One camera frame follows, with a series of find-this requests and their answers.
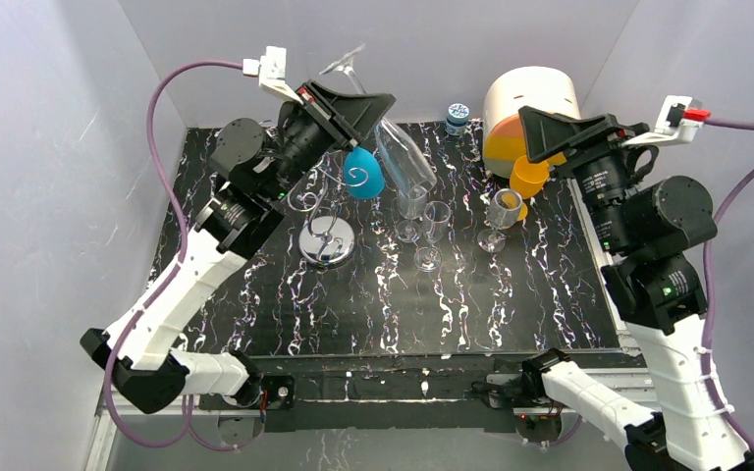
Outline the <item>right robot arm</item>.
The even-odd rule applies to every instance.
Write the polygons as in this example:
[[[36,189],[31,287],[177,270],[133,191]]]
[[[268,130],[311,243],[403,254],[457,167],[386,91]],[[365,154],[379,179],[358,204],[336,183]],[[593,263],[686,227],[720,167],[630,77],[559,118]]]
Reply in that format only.
[[[623,452],[634,470],[754,470],[754,444],[729,423],[703,330],[710,309],[689,248],[718,231],[708,190],[677,176],[647,188],[644,153],[690,138],[704,110],[677,104],[665,125],[621,125],[611,114],[578,120],[524,106],[518,112],[531,163],[564,155],[555,175],[574,180],[602,249],[607,293],[647,365],[657,408],[640,405],[552,348],[510,379],[472,391],[495,407],[551,402],[575,411]]]

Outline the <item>blue plastic wine glass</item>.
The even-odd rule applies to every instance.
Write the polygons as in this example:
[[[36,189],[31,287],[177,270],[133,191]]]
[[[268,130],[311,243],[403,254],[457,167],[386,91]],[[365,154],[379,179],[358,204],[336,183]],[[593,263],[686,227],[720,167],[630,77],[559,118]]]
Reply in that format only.
[[[372,199],[385,188],[381,166],[374,155],[362,147],[350,151],[343,164],[343,180],[354,199]]]

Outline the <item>clear wine glass front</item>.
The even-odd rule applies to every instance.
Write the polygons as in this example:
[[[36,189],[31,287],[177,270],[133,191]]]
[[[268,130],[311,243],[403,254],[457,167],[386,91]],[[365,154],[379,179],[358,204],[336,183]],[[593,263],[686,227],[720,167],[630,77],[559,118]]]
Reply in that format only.
[[[443,201],[429,202],[422,215],[423,238],[426,245],[415,251],[413,261],[419,271],[431,273],[442,264],[437,243],[445,236],[452,218],[450,205]]]

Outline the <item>clear champagne flute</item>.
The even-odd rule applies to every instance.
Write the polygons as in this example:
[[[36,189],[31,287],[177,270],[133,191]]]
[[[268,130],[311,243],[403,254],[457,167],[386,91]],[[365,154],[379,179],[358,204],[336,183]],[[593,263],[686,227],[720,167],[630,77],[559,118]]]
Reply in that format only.
[[[357,76],[353,65],[356,56],[364,49],[364,43],[358,45],[323,68],[319,74],[342,73],[349,78],[358,93],[365,94],[366,88]],[[437,183],[434,170],[410,135],[388,118],[383,118],[374,127],[373,133],[376,141],[376,155],[384,164],[398,193],[404,196],[414,196],[418,193],[431,192]]]

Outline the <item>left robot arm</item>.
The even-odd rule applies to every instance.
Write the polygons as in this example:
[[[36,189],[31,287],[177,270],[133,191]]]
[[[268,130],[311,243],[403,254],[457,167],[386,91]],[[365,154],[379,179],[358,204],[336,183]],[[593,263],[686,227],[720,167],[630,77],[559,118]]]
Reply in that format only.
[[[182,351],[176,339],[277,230],[277,203],[325,154],[356,149],[395,103],[390,93],[345,94],[308,80],[283,102],[273,127],[251,118],[226,124],[210,158],[217,189],[185,226],[172,264],[129,313],[81,338],[109,385],[145,414],[185,395],[253,403],[263,375],[244,353]]]

